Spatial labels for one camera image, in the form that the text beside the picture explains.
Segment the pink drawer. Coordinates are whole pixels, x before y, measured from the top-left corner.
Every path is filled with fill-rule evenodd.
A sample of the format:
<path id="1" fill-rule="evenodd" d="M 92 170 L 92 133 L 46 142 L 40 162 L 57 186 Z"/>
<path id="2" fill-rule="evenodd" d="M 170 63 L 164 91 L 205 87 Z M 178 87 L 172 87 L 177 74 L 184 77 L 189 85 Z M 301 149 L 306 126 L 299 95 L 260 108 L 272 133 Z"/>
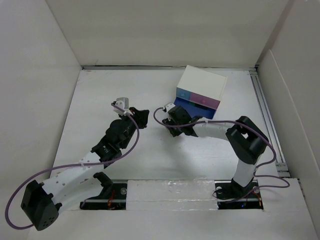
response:
<path id="1" fill-rule="evenodd" d="M 205 106 L 207 108 L 211 108 L 211 109 L 217 109 L 220 105 L 220 100 L 214 99 L 214 98 L 210 98 L 210 97 L 206 97 L 194 92 L 190 93 L 190 98 L 189 98 L 190 102 Z"/>

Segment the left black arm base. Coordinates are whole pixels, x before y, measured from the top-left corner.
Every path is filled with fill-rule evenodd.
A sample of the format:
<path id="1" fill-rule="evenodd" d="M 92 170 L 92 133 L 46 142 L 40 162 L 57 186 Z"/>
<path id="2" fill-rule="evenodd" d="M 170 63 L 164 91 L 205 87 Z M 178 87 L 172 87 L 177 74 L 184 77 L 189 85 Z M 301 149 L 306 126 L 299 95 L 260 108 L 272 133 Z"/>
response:
<path id="1" fill-rule="evenodd" d="M 100 182 L 99 195 L 85 199 L 79 204 L 81 210 L 126 210 L 128 181 L 111 180 L 105 173 L 98 172 L 93 178 Z"/>

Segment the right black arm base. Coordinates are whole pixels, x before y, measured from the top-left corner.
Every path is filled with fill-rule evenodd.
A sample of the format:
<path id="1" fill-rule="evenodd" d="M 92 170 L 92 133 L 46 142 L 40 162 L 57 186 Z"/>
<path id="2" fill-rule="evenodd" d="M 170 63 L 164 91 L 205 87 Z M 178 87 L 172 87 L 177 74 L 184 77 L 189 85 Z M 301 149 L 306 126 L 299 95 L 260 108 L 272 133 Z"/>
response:
<path id="1" fill-rule="evenodd" d="M 263 210 L 263 201 L 259 190 L 250 192 L 259 186 L 252 180 L 242 188 L 231 180 L 215 180 L 212 196 L 217 199 L 218 210 Z"/>

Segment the purple blue drawer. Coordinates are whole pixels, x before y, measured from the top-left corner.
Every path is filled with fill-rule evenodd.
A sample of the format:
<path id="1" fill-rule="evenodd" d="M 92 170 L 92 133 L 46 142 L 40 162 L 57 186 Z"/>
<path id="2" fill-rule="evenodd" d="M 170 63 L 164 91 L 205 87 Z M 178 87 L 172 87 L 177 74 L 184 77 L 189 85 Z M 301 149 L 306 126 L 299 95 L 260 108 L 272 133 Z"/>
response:
<path id="1" fill-rule="evenodd" d="M 183 107 L 192 118 L 195 116 L 202 116 L 207 119 L 213 119 L 216 113 L 215 109 L 202 106 L 197 103 L 196 105 L 190 105 L 188 100 L 184 100 L 178 97 L 175 98 L 174 104 L 176 106 Z"/>

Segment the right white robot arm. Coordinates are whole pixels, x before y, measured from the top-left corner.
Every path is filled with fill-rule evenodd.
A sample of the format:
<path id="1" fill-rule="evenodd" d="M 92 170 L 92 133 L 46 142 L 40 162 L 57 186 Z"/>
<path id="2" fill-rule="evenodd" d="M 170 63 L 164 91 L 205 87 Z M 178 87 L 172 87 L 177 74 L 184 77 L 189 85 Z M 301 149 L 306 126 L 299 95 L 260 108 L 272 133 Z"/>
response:
<path id="1" fill-rule="evenodd" d="M 169 103 L 163 110 L 168 118 L 162 123 L 173 137 L 181 134 L 197 138 L 215 138 L 228 141 L 238 157 L 235 174 L 227 190 L 233 197 L 243 197 L 249 192 L 250 184 L 254 178 L 254 170 L 261 155 L 265 152 L 268 138 L 248 118 L 241 116 L 235 122 L 211 122 L 202 116 L 191 117 L 179 105 Z"/>

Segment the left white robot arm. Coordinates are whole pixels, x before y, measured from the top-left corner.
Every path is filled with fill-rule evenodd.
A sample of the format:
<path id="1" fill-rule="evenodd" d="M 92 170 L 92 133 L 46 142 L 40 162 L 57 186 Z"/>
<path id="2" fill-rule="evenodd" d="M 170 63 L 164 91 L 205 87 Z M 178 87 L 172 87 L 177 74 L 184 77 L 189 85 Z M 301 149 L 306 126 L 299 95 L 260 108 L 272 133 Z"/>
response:
<path id="1" fill-rule="evenodd" d="M 21 209 L 37 231 L 48 228 L 69 207 L 91 197 L 104 199 L 111 194 L 113 182 L 104 170 L 124 157 L 122 150 L 135 133 L 146 128 L 149 113 L 134 107 L 121 112 L 76 166 L 67 167 L 41 183 L 32 180 L 26 185 Z"/>

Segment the white drawer organizer cabinet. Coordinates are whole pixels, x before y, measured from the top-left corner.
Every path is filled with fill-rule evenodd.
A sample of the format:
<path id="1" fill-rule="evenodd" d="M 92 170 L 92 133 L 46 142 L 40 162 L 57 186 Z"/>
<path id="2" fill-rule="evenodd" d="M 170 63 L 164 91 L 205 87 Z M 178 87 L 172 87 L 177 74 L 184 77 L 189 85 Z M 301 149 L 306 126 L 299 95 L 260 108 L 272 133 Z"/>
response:
<path id="1" fill-rule="evenodd" d="M 187 65 L 177 88 L 211 99 L 220 100 L 227 79 L 227 76 Z"/>

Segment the light blue drawer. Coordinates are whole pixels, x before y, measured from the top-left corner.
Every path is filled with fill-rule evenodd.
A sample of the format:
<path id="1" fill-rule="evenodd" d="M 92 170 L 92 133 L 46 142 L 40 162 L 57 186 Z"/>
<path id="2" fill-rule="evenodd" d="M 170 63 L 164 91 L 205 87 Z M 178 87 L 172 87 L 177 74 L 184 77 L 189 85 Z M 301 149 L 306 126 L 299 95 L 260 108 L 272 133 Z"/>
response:
<path id="1" fill-rule="evenodd" d="M 182 88 L 176 88 L 176 97 L 180 99 L 184 99 L 189 101 L 191 96 L 191 92 Z"/>

